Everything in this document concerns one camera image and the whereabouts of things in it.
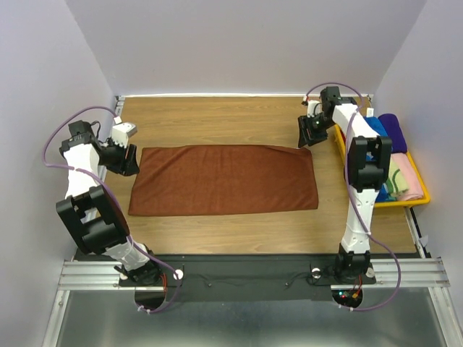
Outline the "green cream patterned towel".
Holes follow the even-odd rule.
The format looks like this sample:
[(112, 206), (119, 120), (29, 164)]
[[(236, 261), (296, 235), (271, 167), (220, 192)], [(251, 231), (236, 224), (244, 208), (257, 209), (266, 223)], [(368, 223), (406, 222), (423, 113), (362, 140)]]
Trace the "green cream patterned towel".
[(397, 198), (409, 190), (409, 185), (402, 171), (393, 158), (390, 159), (388, 177), (386, 180), (387, 192), (391, 197)]

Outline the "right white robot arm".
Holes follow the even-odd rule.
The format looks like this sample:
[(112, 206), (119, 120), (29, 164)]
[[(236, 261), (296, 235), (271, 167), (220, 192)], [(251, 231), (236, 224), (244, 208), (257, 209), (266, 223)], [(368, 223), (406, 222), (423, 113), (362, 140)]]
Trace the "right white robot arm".
[(333, 274), (341, 282), (364, 275), (370, 267), (370, 231), (375, 200), (388, 178), (391, 140), (382, 137), (352, 103), (326, 104), (304, 101), (307, 113), (298, 118), (298, 147), (312, 146), (327, 139), (327, 129), (337, 125), (345, 136), (344, 178), (349, 195), (347, 224), (333, 264)]

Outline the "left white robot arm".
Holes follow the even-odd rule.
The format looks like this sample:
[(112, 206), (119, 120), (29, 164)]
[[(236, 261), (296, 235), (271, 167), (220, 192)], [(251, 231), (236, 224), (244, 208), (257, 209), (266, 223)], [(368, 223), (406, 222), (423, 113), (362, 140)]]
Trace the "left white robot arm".
[(68, 190), (56, 203), (56, 211), (77, 248), (84, 254), (98, 254), (119, 261), (119, 274), (138, 286), (154, 286), (161, 279), (161, 267), (149, 256), (144, 244), (130, 237), (129, 226), (109, 189), (98, 181), (98, 167), (122, 176), (140, 172), (137, 146), (121, 147), (111, 139), (102, 145), (95, 135), (77, 133), (59, 148), (68, 166)]

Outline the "brown towel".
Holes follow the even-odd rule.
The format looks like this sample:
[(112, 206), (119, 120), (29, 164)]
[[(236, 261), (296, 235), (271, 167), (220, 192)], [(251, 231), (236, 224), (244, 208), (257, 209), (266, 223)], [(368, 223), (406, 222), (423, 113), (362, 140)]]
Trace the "brown towel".
[(272, 145), (143, 149), (128, 213), (142, 217), (318, 208), (312, 153)]

